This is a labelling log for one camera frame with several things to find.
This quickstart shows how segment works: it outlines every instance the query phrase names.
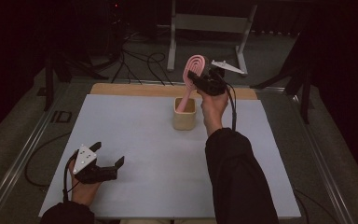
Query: table top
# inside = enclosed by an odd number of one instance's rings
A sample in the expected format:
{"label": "table top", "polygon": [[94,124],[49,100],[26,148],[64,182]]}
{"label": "table top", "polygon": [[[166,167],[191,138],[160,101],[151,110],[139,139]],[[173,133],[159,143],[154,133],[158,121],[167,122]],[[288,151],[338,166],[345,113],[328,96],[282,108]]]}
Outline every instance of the table top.
{"label": "table top", "polygon": [[[62,172],[76,148],[102,142],[97,165],[122,156],[116,180],[103,182],[91,210],[98,218],[214,218],[212,186],[205,160],[206,130],[197,102],[196,127],[172,127],[173,99],[185,86],[95,84],[80,110],[39,216],[62,200]],[[265,172],[278,216],[300,217],[272,131],[255,92],[236,89],[237,130],[252,142]],[[231,125],[231,108],[223,124]]]}

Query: beige cup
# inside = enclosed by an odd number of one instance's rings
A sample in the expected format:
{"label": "beige cup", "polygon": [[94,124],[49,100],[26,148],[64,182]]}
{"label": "beige cup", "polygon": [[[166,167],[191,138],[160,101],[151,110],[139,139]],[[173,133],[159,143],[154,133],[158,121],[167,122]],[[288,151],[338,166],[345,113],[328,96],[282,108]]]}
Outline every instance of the beige cup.
{"label": "beige cup", "polygon": [[180,131],[192,130],[196,125],[196,101],[192,98],[187,100],[184,112],[177,112],[182,98],[175,98],[173,103],[173,128]]}

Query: person's left hand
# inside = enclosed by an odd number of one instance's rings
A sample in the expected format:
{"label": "person's left hand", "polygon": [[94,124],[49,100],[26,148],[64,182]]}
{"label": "person's left hand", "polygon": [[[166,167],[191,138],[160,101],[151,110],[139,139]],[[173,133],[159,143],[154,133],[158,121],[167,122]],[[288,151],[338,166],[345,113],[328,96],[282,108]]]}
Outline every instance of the person's left hand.
{"label": "person's left hand", "polygon": [[95,194],[97,193],[98,188],[101,186],[102,182],[95,184],[82,184],[79,182],[73,173],[75,167],[75,160],[72,160],[69,163],[69,171],[72,177],[72,187],[77,185],[72,189],[72,202],[81,203],[86,206],[90,206],[92,201],[94,201]]}

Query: black jacket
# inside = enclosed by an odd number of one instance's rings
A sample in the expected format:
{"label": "black jacket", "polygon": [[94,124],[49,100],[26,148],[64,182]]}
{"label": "black jacket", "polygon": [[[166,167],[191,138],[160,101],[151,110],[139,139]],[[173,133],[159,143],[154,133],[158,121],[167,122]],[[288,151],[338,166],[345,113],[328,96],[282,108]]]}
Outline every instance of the black jacket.
{"label": "black jacket", "polygon": [[[220,129],[208,138],[205,153],[218,224],[279,223],[269,185],[248,138],[229,128]],[[51,207],[41,223],[92,224],[93,219],[87,206],[68,202]]]}

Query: person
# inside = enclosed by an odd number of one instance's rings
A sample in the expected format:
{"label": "person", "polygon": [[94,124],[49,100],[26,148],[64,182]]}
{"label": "person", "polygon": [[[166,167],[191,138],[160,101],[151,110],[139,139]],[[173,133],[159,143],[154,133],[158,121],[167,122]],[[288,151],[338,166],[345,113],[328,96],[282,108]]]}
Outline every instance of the person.
{"label": "person", "polygon": [[[228,105],[227,92],[210,96],[197,90],[202,97],[203,123],[208,139],[205,156],[213,187],[213,206],[218,224],[277,224],[278,216],[269,185],[253,154],[247,137],[223,127],[222,117]],[[78,181],[71,174],[72,184]],[[51,207],[41,219],[48,223],[93,223],[90,211],[101,183],[79,183],[72,192],[72,201]]]}

